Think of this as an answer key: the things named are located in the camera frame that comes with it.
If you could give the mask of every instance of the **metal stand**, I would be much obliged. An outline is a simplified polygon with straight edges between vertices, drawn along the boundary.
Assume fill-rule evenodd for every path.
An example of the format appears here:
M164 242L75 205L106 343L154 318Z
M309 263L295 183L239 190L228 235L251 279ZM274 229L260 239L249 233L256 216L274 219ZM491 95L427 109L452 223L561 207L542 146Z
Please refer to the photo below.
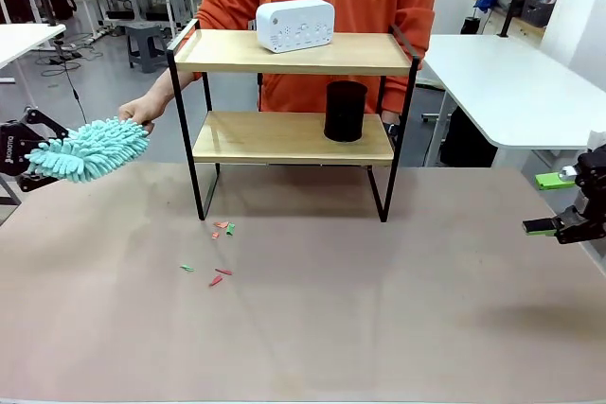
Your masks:
M193 29L200 29L200 23L197 19L193 19L187 24L187 26L177 35L177 37L169 44L167 58L169 61L170 79L172 80L172 88L174 90L174 98L177 103L177 113L179 114L179 123L181 124L181 133L183 135L183 143L186 149L187 166L189 168L189 176L191 177L191 185L193 187L193 197L196 201L196 209L198 211L198 218L205 220L208 214L208 208L212 202L215 188L219 180L221 173L221 165L215 163L215 176L210 184L210 188L206 193L205 202L202 202L202 196L200 193L200 186L198 183L198 174L196 173L196 166L193 159L193 153L191 144L189 142L189 128L187 127L186 110L183 104L183 95L181 93L181 84L179 83L179 74L177 71L177 65L174 59L175 51L180 47L181 42L185 39L188 33ZM374 196L375 203L377 204L377 211L379 212L379 218L381 222L387 222L389 217L389 208L391 206L391 198L393 196L394 184L396 182L396 175L398 174L398 164L400 162L401 146L404 141L404 132L406 131L406 123L408 121L408 114L410 112L410 105L415 91L415 84L417 82L417 72L419 71L420 57L413 46L406 40L401 30L393 25L389 29L390 33L394 33L396 38L405 47L406 53L409 58L412 58L410 72L408 74L408 85L406 87L406 93L404 94L404 105L400 114L400 127L398 128L398 137L396 138L394 148L394 159L391 162L391 168L389 172L389 180L387 183L387 191L385 193L385 202L381 201L381 195L377 187L377 182L373 173L372 166L366 167L368 174L368 180L370 181L370 187L372 189L372 195ZM383 111L383 96L385 92L385 84L387 78L381 76L381 83L379 85L379 96L377 99L377 114L381 114ZM208 112L212 111L212 102L210 98L210 87L208 84L208 74L204 72L202 74L202 81L205 90L206 109ZM262 75L258 75L259 82L259 96L260 96L260 84L262 83Z

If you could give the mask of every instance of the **black cup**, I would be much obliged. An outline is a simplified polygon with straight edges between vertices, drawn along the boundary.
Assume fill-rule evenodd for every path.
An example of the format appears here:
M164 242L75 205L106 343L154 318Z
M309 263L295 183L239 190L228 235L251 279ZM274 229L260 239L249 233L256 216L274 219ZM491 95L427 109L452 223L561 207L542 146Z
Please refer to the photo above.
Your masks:
M352 80L336 80L327 86L324 135L328 139L353 142L362 137L366 92L365 85Z

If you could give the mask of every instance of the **black basket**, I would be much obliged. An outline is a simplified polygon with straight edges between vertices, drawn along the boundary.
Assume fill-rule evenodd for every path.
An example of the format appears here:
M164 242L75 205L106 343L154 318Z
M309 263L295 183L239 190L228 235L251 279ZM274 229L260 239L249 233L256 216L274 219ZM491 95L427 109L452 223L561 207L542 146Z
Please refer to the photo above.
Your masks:
M544 4L541 0L526 0L522 9L522 19L536 27L549 24L551 13L556 4Z

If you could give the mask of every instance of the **teal microfiber duster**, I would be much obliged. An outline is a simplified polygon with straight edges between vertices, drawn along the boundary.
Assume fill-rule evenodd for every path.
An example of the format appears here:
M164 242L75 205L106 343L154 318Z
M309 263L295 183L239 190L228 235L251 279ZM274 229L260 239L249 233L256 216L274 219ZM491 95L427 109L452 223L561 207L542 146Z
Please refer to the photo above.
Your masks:
M141 125L117 117L70 130L65 139L50 139L30 154L27 172L90 182L123 166L145 151L150 140Z

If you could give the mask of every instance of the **beige tabletop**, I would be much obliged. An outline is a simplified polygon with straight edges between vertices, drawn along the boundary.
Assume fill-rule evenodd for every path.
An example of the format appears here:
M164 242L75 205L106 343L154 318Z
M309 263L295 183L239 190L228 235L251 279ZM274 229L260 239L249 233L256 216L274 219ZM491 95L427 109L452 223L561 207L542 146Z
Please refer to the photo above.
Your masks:
M223 167L195 213L181 165L32 193L0 228L0 396L606 397L606 281L525 237L549 210L514 171L403 169L381 224L361 168Z

